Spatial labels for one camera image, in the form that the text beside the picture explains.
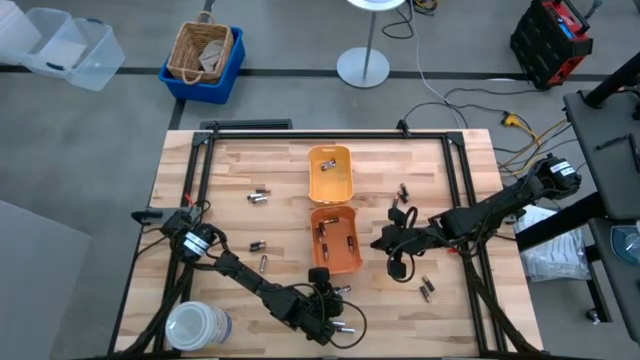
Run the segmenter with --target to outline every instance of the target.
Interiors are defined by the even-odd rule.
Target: plastic jar
[[[171,311],[164,331],[174,348],[195,351],[225,342],[231,334],[231,317],[218,307],[188,301]]]

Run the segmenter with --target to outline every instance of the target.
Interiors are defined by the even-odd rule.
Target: clear storage bin
[[[124,52],[111,26],[95,19],[74,21],[86,40],[87,49],[67,80],[75,86],[100,91],[124,63]]]
[[[25,66],[47,76],[99,91],[124,62],[111,26],[96,19],[73,19],[51,38]]]
[[[42,39],[31,19],[12,1],[0,2],[0,62],[17,65]]]

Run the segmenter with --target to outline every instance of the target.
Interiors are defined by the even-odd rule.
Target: plastic bag
[[[527,213],[513,225],[516,233],[556,213],[532,205],[524,209]],[[520,258],[525,274],[532,282],[554,279],[591,279],[580,229],[574,229],[526,250],[520,254]]]

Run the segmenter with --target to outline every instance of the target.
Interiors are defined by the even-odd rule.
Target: white lid
[[[188,301],[178,305],[165,324],[171,346],[183,351],[198,350],[213,339],[215,317],[207,305]]]

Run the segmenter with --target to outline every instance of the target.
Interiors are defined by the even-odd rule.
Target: clear plastic container
[[[0,62],[17,65],[41,40],[32,21],[12,1],[0,2]]]
[[[231,317],[218,307],[188,301],[171,311],[164,331],[174,348],[195,351],[224,343],[231,334]]]
[[[100,91],[124,59],[111,26],[96,19],[73,19],[25,66],[35,73],[66,78],[73,85]]]
[[[124,52],[111,26],[95,19],[73,21],[86,40],[87,50],[67,80],[75,86],[100,91],[124,63]]]
[[[27,11],[27,19],[40,32],[40,41],[38,41],[29,51],[23,65],[29,58],[37,57],[40,51],[49,43],[53,36],[60,31],[62,26],[71,20],[68,12],[56,9],[33,8]]]

